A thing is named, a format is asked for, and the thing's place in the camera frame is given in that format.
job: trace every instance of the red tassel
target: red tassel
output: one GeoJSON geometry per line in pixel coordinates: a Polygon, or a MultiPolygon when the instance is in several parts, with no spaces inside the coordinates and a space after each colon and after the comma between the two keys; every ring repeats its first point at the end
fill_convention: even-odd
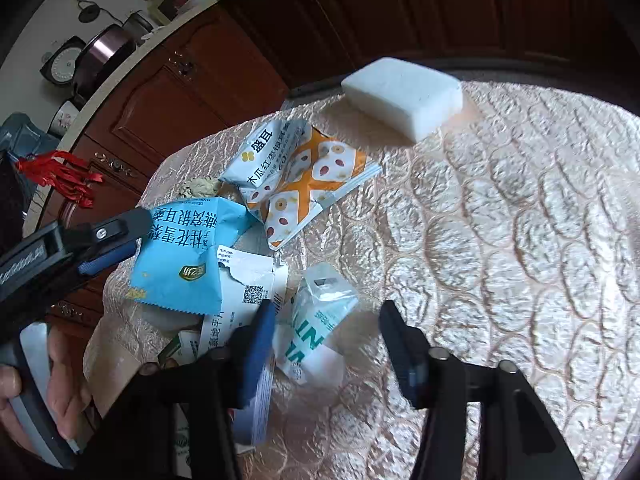
{"type": "Polygon", "coordinates": [[[29,180],[39,186],[52,186],[65,198],[76,202],[80,207],[93,207],[94,191],[86,182],[102,182],[100,173],[87,171],[89,164],[69,152],[43,153],[33,158],[20,158],[15,167],[29,180]],[[62,158],[65,166],[55,159],[62,158]]]}

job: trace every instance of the tablecloth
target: tablecloth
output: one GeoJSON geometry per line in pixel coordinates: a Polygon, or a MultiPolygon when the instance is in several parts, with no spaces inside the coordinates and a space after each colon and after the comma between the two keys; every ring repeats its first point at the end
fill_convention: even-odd
{"type": "MultiPolygon", "coordinates": [[[[307,118],[366,150],[383,171],[280,251],[291,291],[306,267],[326,261],[361,300],[330,341],[346,359],[344,384],[319,392],[276,374],[268,439],[242,457],[246,478],[409,477],[424,412],[403,399],[390,369],[377,327],[387,298],[462,360],[516,362],[585,478],[610,478],[630,456],[640,434],[640,120],[557,89],[463,88],[480,120],[415,146],[343,96],[268,116],[307,118]]],[[[140,205],[176,198],[191,178],[218,176],[263,120],[169,157],[140,205]]],[[[132,263],[104,289],[105,314],[84,359],[90,381],[102,361],[122,383],[119,364],[154,360],[169,341],[124,298],[132,263]]],[[[470,404],[464,478],[476,469],[478,424],[470,404]]]]}

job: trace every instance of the wall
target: wall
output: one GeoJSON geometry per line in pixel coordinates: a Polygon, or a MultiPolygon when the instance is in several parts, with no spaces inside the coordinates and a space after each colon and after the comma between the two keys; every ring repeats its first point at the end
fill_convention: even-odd
{"type": "MultiPolygon", "coordinates": [[[[93,0],[120,20],[136,10],[146,11],[144,0],[93,0]]],[[[43,56],[55,52],[72,36],[89,41],[114,23],[106,12],[91,23],[80,23],[76,0],[45,0],[24,27],[0,67],[0,124],[13,112],[24,112],[47,130],[60,105],[71,96],[40,75],[43,56]]]]}

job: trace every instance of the metal bolt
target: metal bolt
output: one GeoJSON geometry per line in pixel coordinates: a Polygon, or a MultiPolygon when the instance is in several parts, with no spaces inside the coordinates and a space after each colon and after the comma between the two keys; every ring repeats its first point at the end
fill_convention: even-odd
{"type": "Polygon", "coordinates": [[[429,355],[438,361],[446,361],[449,359],[449,351],[442,346],[433,346],[429,348],[429,355]]]}
{"type": "Polygon", "coordinates": [[[508,359],[503,359],[498,363],[498,367],[503,372],[507,372],[508,374],[514,374],[518,371],[518,367],[515,365],[513,361],[509,361],[508,359]]]}

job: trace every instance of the white sponge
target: white sponge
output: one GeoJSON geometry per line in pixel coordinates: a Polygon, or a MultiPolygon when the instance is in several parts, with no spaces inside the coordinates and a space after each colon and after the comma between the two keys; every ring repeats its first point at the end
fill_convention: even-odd
{"type": "Polygon", "coordinates": [[[458,79],[392,57],[354,72],[343,80],[342,89],[356,108],[414,142],[462,110],[458,79]]]}

